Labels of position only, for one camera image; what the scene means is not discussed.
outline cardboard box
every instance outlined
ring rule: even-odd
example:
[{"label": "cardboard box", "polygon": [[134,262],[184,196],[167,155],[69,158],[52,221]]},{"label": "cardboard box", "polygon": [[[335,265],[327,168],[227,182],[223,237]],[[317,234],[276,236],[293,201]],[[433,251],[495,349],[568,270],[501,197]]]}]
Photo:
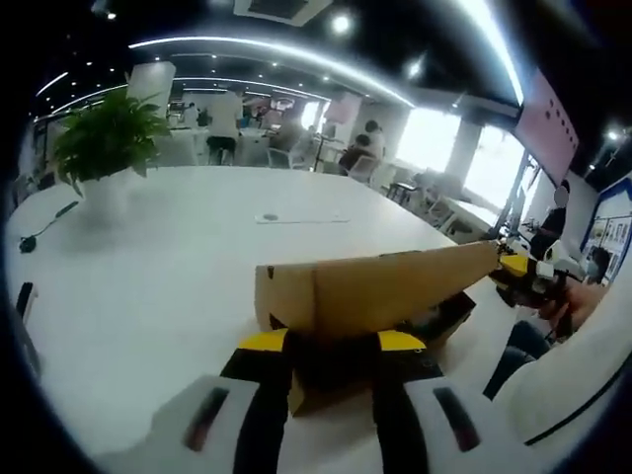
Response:
[{"label": "cardboard box", "polygon": [[[498,266],[496,249],[493,243],[479,242],[425,252],[260,266],[257,319],[264,330],[288,327],[323,348],[398,325],[406,331],[401,325],[408,324],[411,334],[431,334],[425,342],[435,349],[469,316],[474,303],[462,290]],[[290,412],[313,412],[357,393],[367,383],[361,376],[350,377],[349,383],[336,381],[333,389],[323,389],[322,383],[310,384],[295,373]]]}]

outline potted plant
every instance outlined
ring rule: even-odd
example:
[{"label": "potted plant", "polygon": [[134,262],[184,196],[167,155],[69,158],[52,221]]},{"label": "potted plant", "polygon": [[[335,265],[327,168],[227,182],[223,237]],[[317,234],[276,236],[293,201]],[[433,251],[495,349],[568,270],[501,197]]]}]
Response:
[{"label": "potted plant", "polygon": [[124,206],[120,172],[131,168],[147,176],[147,164],[158,154],[154,136],[170,134],[167,120],[156,116],[158,109],[113,91],[101,104],[65,120],[68,129],[55,143],[57,173],[85,198],[93,214],[101,214],[95,217],[107,220]]}]

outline green leaves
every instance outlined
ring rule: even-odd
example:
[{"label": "green leaves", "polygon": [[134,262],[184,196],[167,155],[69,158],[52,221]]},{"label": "green leaves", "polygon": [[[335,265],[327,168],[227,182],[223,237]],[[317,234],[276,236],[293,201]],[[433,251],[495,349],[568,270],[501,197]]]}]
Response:
[{"label": "green leaves", "polygon": [[81,196],[77,181],[99,180],[129,167],[146,177],[147,163],[158,154],[154,136],[171,134],[167,121],[156,116],[159,107],[145,104],[147,99],[112,91],[101,104],[68,117],[68,130],[55,143],[59,178]]}]

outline air vent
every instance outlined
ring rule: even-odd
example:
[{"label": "air vent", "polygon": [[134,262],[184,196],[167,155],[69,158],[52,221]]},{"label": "air vent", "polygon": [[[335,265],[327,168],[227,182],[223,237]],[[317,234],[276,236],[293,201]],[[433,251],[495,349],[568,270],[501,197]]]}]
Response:
[{"label": "air vent", "polygon": [[233,13],[302,27],[333,0],[235,0]]}]

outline white plant pot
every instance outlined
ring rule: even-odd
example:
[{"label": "white plant pot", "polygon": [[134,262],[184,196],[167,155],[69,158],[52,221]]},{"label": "white plant pot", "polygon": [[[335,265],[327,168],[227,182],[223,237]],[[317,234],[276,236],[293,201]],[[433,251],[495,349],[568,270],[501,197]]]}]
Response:
[{"label": "white plant pot", "polygon": [[127,211],[129,173],[127,169],[81,183],[85,214],[92,223],[113,225],[123,220]]}]

